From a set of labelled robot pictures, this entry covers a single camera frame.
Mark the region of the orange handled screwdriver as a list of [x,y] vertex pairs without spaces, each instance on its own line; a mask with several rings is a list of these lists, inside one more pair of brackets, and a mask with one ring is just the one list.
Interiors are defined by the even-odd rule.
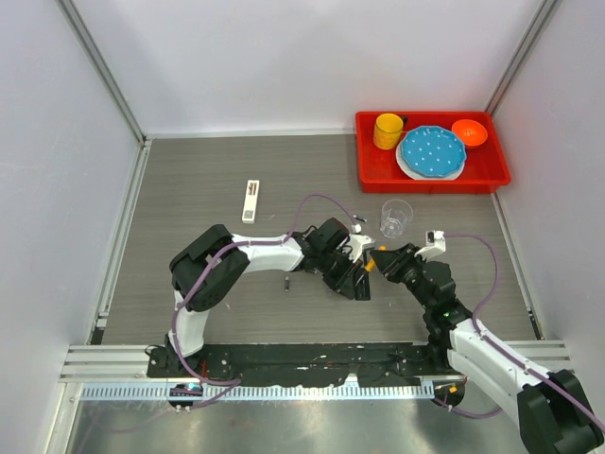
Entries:
[[[387,248],[385,246],[379,246],[378,250],[379,251],[385,251]],[[371,272],[375,267],[375,261],[373,258],[370,258],[370,260],[368,261],[367,265],[364,267],[365,271],[367,272]]]

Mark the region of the black remote control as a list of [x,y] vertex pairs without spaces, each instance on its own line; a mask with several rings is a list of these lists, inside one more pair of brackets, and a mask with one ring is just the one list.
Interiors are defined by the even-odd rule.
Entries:
[[371,299],[370,272],[361,266],[354,274],[354,299],[356,301],[369,301]]

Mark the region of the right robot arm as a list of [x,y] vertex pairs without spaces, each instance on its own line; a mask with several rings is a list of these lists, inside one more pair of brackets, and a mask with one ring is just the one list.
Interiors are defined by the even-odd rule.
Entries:
[[604,425],[578,378],[568,369],[552,372],[497,338],[458,298],[447,264],[426,260],[412,244],[373,250],[371,257],[423,308],[430,368],[466,375],[517,426],[527,452],[588,453],[604,444]]

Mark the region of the slim white remote control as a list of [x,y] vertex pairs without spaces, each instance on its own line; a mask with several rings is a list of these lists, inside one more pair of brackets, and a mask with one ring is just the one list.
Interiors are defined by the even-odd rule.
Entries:
[[253,224],[255,222],[258,197],[259,197],[260,181],[248,180],[245,191],[245,199],[242,208],[241,220],[245,224]]

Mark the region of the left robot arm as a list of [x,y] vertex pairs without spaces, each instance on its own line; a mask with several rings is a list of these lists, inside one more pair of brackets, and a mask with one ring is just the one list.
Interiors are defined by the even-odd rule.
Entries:
[[166,335],[169,367],[182,377],[199,370],[210,310],[244,274],[318,273],[333,292],[349,300],[369,300],[364,255],[374,245],[358,226],[349,230],[336,218],[276,237],[240,236],[222,224],[212,226],[169,264],[175,295],[174,319]]

